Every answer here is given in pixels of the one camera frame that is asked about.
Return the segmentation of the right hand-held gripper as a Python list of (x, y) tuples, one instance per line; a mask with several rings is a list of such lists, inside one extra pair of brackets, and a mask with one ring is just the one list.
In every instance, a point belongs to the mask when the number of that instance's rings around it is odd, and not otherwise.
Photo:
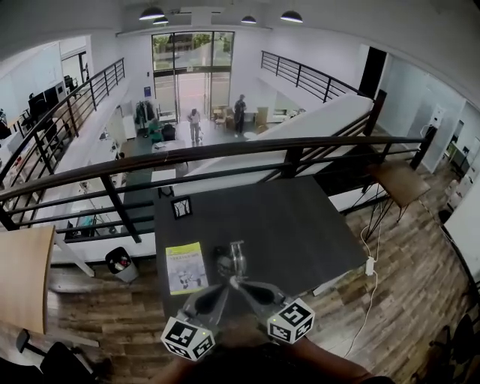
[(295, 344), (314, 326), (314, 311), (300, 298), (291, 298), (270, 283), (240, 281), (236, 289), (246, 298), (267, 335)]

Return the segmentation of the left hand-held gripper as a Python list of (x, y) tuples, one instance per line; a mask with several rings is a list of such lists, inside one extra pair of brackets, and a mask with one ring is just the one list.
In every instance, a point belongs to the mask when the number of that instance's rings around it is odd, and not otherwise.
[(207, 355), (215, 346), (227, 298), (228, 288), (224, 284), (190, 295), (183, 307), (166, 323), (160, 338), (166, 349), (192, 362)]

